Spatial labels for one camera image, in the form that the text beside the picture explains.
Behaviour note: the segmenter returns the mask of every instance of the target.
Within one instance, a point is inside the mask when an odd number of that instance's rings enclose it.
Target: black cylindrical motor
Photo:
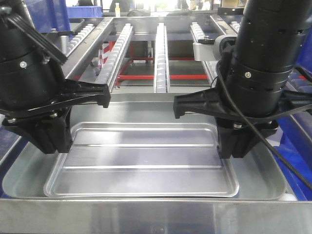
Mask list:
[[[275,110],[311,24],[312,0],[248,1],[226,77],[245,115]]]
[[[32,24],[22,0],[0,0],[0,7]],[[0,100],[11,110],[42,105],[59,90],[53,68],[42,50],[22,31],[0,16]]]

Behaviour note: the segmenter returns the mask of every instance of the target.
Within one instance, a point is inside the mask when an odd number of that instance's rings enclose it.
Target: aluminum tray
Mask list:
[[[232,197],[238,182],[220,160],[211,124],[81,122],[44,187],[50,197]]]
[[[215,119],[211,116],[194,114],[175,119],[173,98],[174,94],[112,94],[108,109],[97,105],[74,106],[71,123],[209,123],[215,126]],[[46,199],[43,187],[57,157],[58,154],[45,155],[28,143],[3,179],[5,194],[21,199]],[[285,193],[285,178],[263,144],[258,144],[244,158],[231,158],[230,163],[238,179],[239,192],[229,199],[276,200]]]

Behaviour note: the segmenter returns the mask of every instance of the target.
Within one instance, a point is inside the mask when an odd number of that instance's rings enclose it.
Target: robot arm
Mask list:
[[[244,157],[260,141],[246,119],[268,137],[275,119],[312,109],[312,94],[284,90],[311,26],[312,0],[249,0],[236,44],[217,65],[216,88],[176,96],[175,117],[215,116],[220,157]]]
[[[64,78],[64,56],[32,25],[23,0],[0,0],[0,113],[5,129],[46,154],[72,144],[71,107],[89,101],[107,108],[107,85]]]

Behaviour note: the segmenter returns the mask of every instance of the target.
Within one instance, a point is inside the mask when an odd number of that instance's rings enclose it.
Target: blue bin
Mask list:
[[[102,17],[101,6],[69,6],[67,7],[69,18],[94,18]]]
[[[312,30],[310,31],[310,34],[305,44],[303,45],[297,63],[308,71],[312,72]]]
[[[36,29],[48,33],[70,31],[65,0],[25,0]]]

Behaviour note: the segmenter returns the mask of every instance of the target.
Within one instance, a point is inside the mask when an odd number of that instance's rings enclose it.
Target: black cable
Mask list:
[[[294,68],[295,68],[301,75],[303,75],[303,77],[304,77],[305,79],[307,79],[309,82],[312,82],[312,76],[311,76],[311,74],[310,74],[304,67],[297,65],[297,66],[295,66]]]
[[[211,85],[208,85],[208,87],[212,88],[212,87],[213,87],[213,84],[214,84],[214,82],[216,81],[217,78],[218,78],[218,77],[214,78],[213,81],[211,82]]]
[[[301,173],[293,167],[282,155],[279,151],[277,151],[263,136],[262,134],[256,129],[256,127],[246,118],[246,116],[241,112],[241,110],[237,107],[235,102],[232,100],[231,95],[225,85],[224,79],[221,75],[220,69],[220,61],[216,65],[216,72],[220,80],[220,84],[222,86],[222,89],[224,91],[224,94],[229,101],[230,105],[233,107],[233,109],[236,111],[237,114],[239,114],[244,122],[250,127],[250,129],[253,131],[253,133],[264,143],[264,145],[277,156],[279,160],[282,161],[282,163],[292,172],[294,173],[310,190],[312,190],[312,184],[304,178]]]

